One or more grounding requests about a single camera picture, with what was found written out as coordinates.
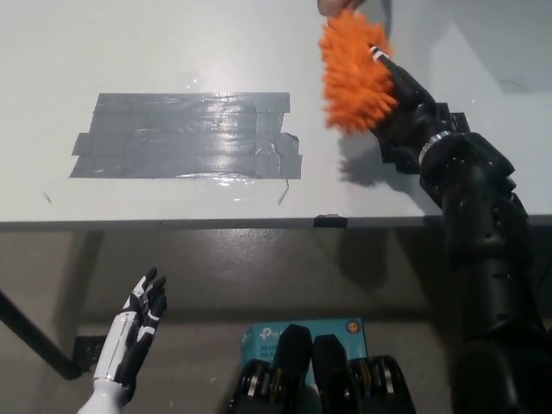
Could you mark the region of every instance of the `white robotic hand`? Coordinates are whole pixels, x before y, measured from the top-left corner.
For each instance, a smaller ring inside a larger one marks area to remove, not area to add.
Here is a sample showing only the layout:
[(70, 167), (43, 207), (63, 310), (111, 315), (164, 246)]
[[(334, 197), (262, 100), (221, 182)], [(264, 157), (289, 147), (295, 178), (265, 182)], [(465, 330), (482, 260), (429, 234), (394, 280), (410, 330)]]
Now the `white robotic hand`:
[(78, 414), (120, 414), (134, 396), (136, 376), (166, 309), (165, 277), (142, 277), (111, 324), (94, 373), (94, 393)]

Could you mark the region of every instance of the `table surface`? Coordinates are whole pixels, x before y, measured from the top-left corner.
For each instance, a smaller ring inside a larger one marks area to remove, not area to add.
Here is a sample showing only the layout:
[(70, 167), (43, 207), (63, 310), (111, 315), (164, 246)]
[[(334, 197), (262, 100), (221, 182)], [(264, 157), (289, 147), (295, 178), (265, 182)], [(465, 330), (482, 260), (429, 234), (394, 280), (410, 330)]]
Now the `table surface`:
[[(21, 0), (0, 14), (0, 228), (421, 224), (440, 214), (382, 165), (370, 137), (324, 127), (323, 18), (314, 0)], [(552, 3), (370, 0), (395, 60), (438, 102), (466, 113), (517, 168), (534, 223), (552, 222)], [(289, 92), (282, 131), (302, 178), (70, 179), (99, 93)]]

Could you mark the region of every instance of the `logo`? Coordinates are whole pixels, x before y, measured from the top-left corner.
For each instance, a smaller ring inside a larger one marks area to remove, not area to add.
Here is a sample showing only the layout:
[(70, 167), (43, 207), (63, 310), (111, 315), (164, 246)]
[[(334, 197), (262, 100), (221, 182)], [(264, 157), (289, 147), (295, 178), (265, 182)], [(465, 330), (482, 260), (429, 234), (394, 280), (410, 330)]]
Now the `logo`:
[(267, 339), (269, 337), (277, 338), (282, 334), (282, 332), (283, 331), (272, 330), (272, 329), (266, 327), (262, 330), (262, 332), (259, 333), (259, 336), (262, 339)]
[(347, 332), (349, 334), (358, 334), (361, 331), (361, 325), (356, 321), (347, 322)]

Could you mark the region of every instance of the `orange spiky ball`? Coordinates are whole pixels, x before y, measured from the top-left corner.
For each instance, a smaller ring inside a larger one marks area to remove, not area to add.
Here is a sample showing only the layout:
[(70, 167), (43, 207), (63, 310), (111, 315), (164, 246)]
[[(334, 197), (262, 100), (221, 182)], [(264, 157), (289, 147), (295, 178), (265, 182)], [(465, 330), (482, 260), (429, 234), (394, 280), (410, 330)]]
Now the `orange spiky ball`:
[(374, 128), (397, 101), (390, 95), (392, 81), (387, 68), (372, 58), (370, 46), (391, 55), (383, 29), (371, 25), (359, 13), (344, 10), (324, 25), (320, 40), (324, 99), (329, 101), (327, 126), (346, 134)]

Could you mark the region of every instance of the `black robotic arm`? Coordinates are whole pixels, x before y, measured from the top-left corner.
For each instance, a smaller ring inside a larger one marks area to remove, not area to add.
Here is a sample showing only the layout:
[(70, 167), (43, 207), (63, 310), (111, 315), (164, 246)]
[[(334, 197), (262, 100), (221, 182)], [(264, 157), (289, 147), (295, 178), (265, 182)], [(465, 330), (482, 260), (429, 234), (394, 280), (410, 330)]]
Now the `black robotic arm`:
[(528, 271), (528, 215), (511, 163), (467, 124), (443, 119), (431, 95), (377, 48), (398, 107), (374, 134), (384, 160), (420, 174), (442, 209), (465, 348), (452, 384), (455, 413), (552, 412), (552, 348)]

